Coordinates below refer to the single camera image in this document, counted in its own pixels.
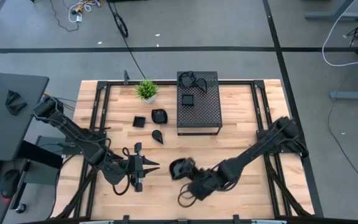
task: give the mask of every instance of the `desk leg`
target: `desk leg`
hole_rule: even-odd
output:
[[[358,91],[332,91],[329,96],[332,99],[358,100]]]
[[[27,141],[22,142],[17,156],[24,157],[35,162],[40,162],[56,169],[60,169],[60,166],[63,162],[63,159],[60,156],[46,151],[45,149],[42,149]]]
[[[331,12],[307,12],[305,18],[307,19],[337,19],[346,9],[349,7],[354,0],[345,0],[338,8]],[[356,12],[345,12],[342,19],[355,19],[358,20],[358,13]]]
[[[20,177],[19,184],[17,186],[18,191],[16,194],[13,195],[11,205],[9,206],[9,209],[15,209],[17,213],[23,213],[25,210],[25,205],[20,203],[20,200],[22,199],[23,192],[26,186],[26,183],[24,182],[25,176],[27,175],[27,172],[29,171],[29,167],[31,165],[30,160],[26,160],[23,168],[23,173]]]

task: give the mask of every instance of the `wooden table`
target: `wooden table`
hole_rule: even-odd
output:
[[[90,126],[90,119],[96,93],[97,81],[82,81],[74,122],[82,128]],[[288,116],[287,104],[280,80],[265,80],[268,103],[272,119]],[[234,214],[246,218],[273,218],[267,175],[262,157],[251,162],[243,171],[237,186],[229,192],[214,192],[204,201],[197,201],[190,208],[182,208],[177,203],[180,188],[189,180],[173,181],[169,174],[169,164],[175,159],[193,157],[197,167],[212,167],[223,159],[236,157],[256,142],[255,118],[252,94],[244,85],[220,85],[223,128],[217,136],[177,136],[176,126],[176,86],[160,86],[157,99],[150,105],[136,97],[134,86],[114,86],[111,88],[106,119],[108,137],[112,139],[111,149],[121,154],[123,147],[134,153],[134,144],[142,142],[142,154],[159,162],[161,169],[153,171],[144,179],[143,192],[134,192],[130,187],[123,196],[117,196],[111,185],[100,172],[97,178],[92,219],[122,220],[130,215],[131,220],[166,219],[232,219]],[[102,107],[104,93],[101,94],[99,108]],[[168,124],[154,124],[150,117],[152,109],[165,109]],[[98,112],[99,124],[101,110]],[[264,125],[267,127],[264,114]],[[145,116],[145,128],[132,127],[134,116]],[[153,140],[151,133],[159,129],[163,133],[164,145]],[[306,184],[300,158],[296,154],[281,154],[285,181],[290,192],[313,213],[313,207]],[[57,187],[57,202],[53,215],[59,214],[70,201],[78,188],[82,156],[69,161],[61,171]],[[126,180],[118,186],[124,189]],[[282,196],[276,187],[280,212],[284,214]],[[85,214],[86,200],[83,200],[81,214]]]

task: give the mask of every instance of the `computer mouse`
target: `computer mouse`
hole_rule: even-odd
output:
[[[7,171],[0,181],[0,191],[4,198],[12,198],[16,193],[20,180],[20,172],[17,169]]]

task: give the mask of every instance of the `black perforated box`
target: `black perforated box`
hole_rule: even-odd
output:
[[[194,72],[204,78],[208,92],[197,86],[181,87],[177,83],[178,135],[217,135],[223,126],[217,72]],[[182,95],[193,95],[193,106],[182,105]]]

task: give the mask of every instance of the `black desk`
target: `black desk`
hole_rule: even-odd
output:
[[[60,156],[23,141],[33,118],[32,111],[40,101],[48,81],[47,77],[0,73],[0,161],[10,161],[2,162],[0,181],[6,171],[13,169],[11,161],[16,157],[28,158],[55,168],[62,164]],[[17,116],[10,115],[5,107],[8,90],[19,93],[27,102],[27,106]],[[3,199],[0,194],[0,223],[9,204],[10,201]]]
[[[49,79],[30,75],[0,73],[0,161],[16,157],[32,120],[32,110],[40,101]],[[17,115],[9,114],[5,107],[8,90],[20,94],[27,106]]]

